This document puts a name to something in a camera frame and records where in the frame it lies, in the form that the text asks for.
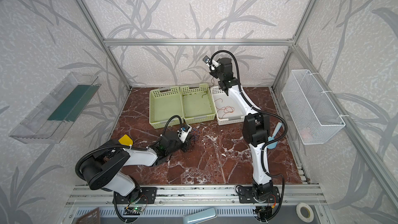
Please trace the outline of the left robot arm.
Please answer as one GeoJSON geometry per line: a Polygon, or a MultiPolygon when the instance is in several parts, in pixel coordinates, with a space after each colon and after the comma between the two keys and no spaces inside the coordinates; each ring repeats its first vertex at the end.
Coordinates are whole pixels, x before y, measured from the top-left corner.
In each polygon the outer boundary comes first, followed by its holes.
{"type": "Polygon", "coordinates": [[[159,139],[146,148],[122,145],[109,140],[99,148],[81,157],[75,166],[76,175],[88,183],[91,190],[107,189],[123,197],[136,197],[139,185],[121,172],[127,166],[159,166],[173,153],[186,152],[191,144],[192,128],[183,126],[177,131],[165,131],[159,139]]]}

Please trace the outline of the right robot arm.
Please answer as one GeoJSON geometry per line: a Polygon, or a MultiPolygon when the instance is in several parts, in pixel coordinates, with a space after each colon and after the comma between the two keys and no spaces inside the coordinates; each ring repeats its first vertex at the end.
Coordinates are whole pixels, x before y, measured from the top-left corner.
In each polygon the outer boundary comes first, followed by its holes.
{"type": "Polygon", "coordinates": [[[283,177],[282,174],[272,175],[268,168],[267,150],[283,139],[287,134],[286,121],[279,115],[259,109],[244,91],[241,82],[237,60],[227,52],[231,58],[206,56],[203,61],[209,67],[210,75],[218,79],[218,85],[245,114],[242,134],[249,145],[252,165],[253,184],[252,193],[258,202],[264,202],[275,190],[272,179],[283,177]]]}

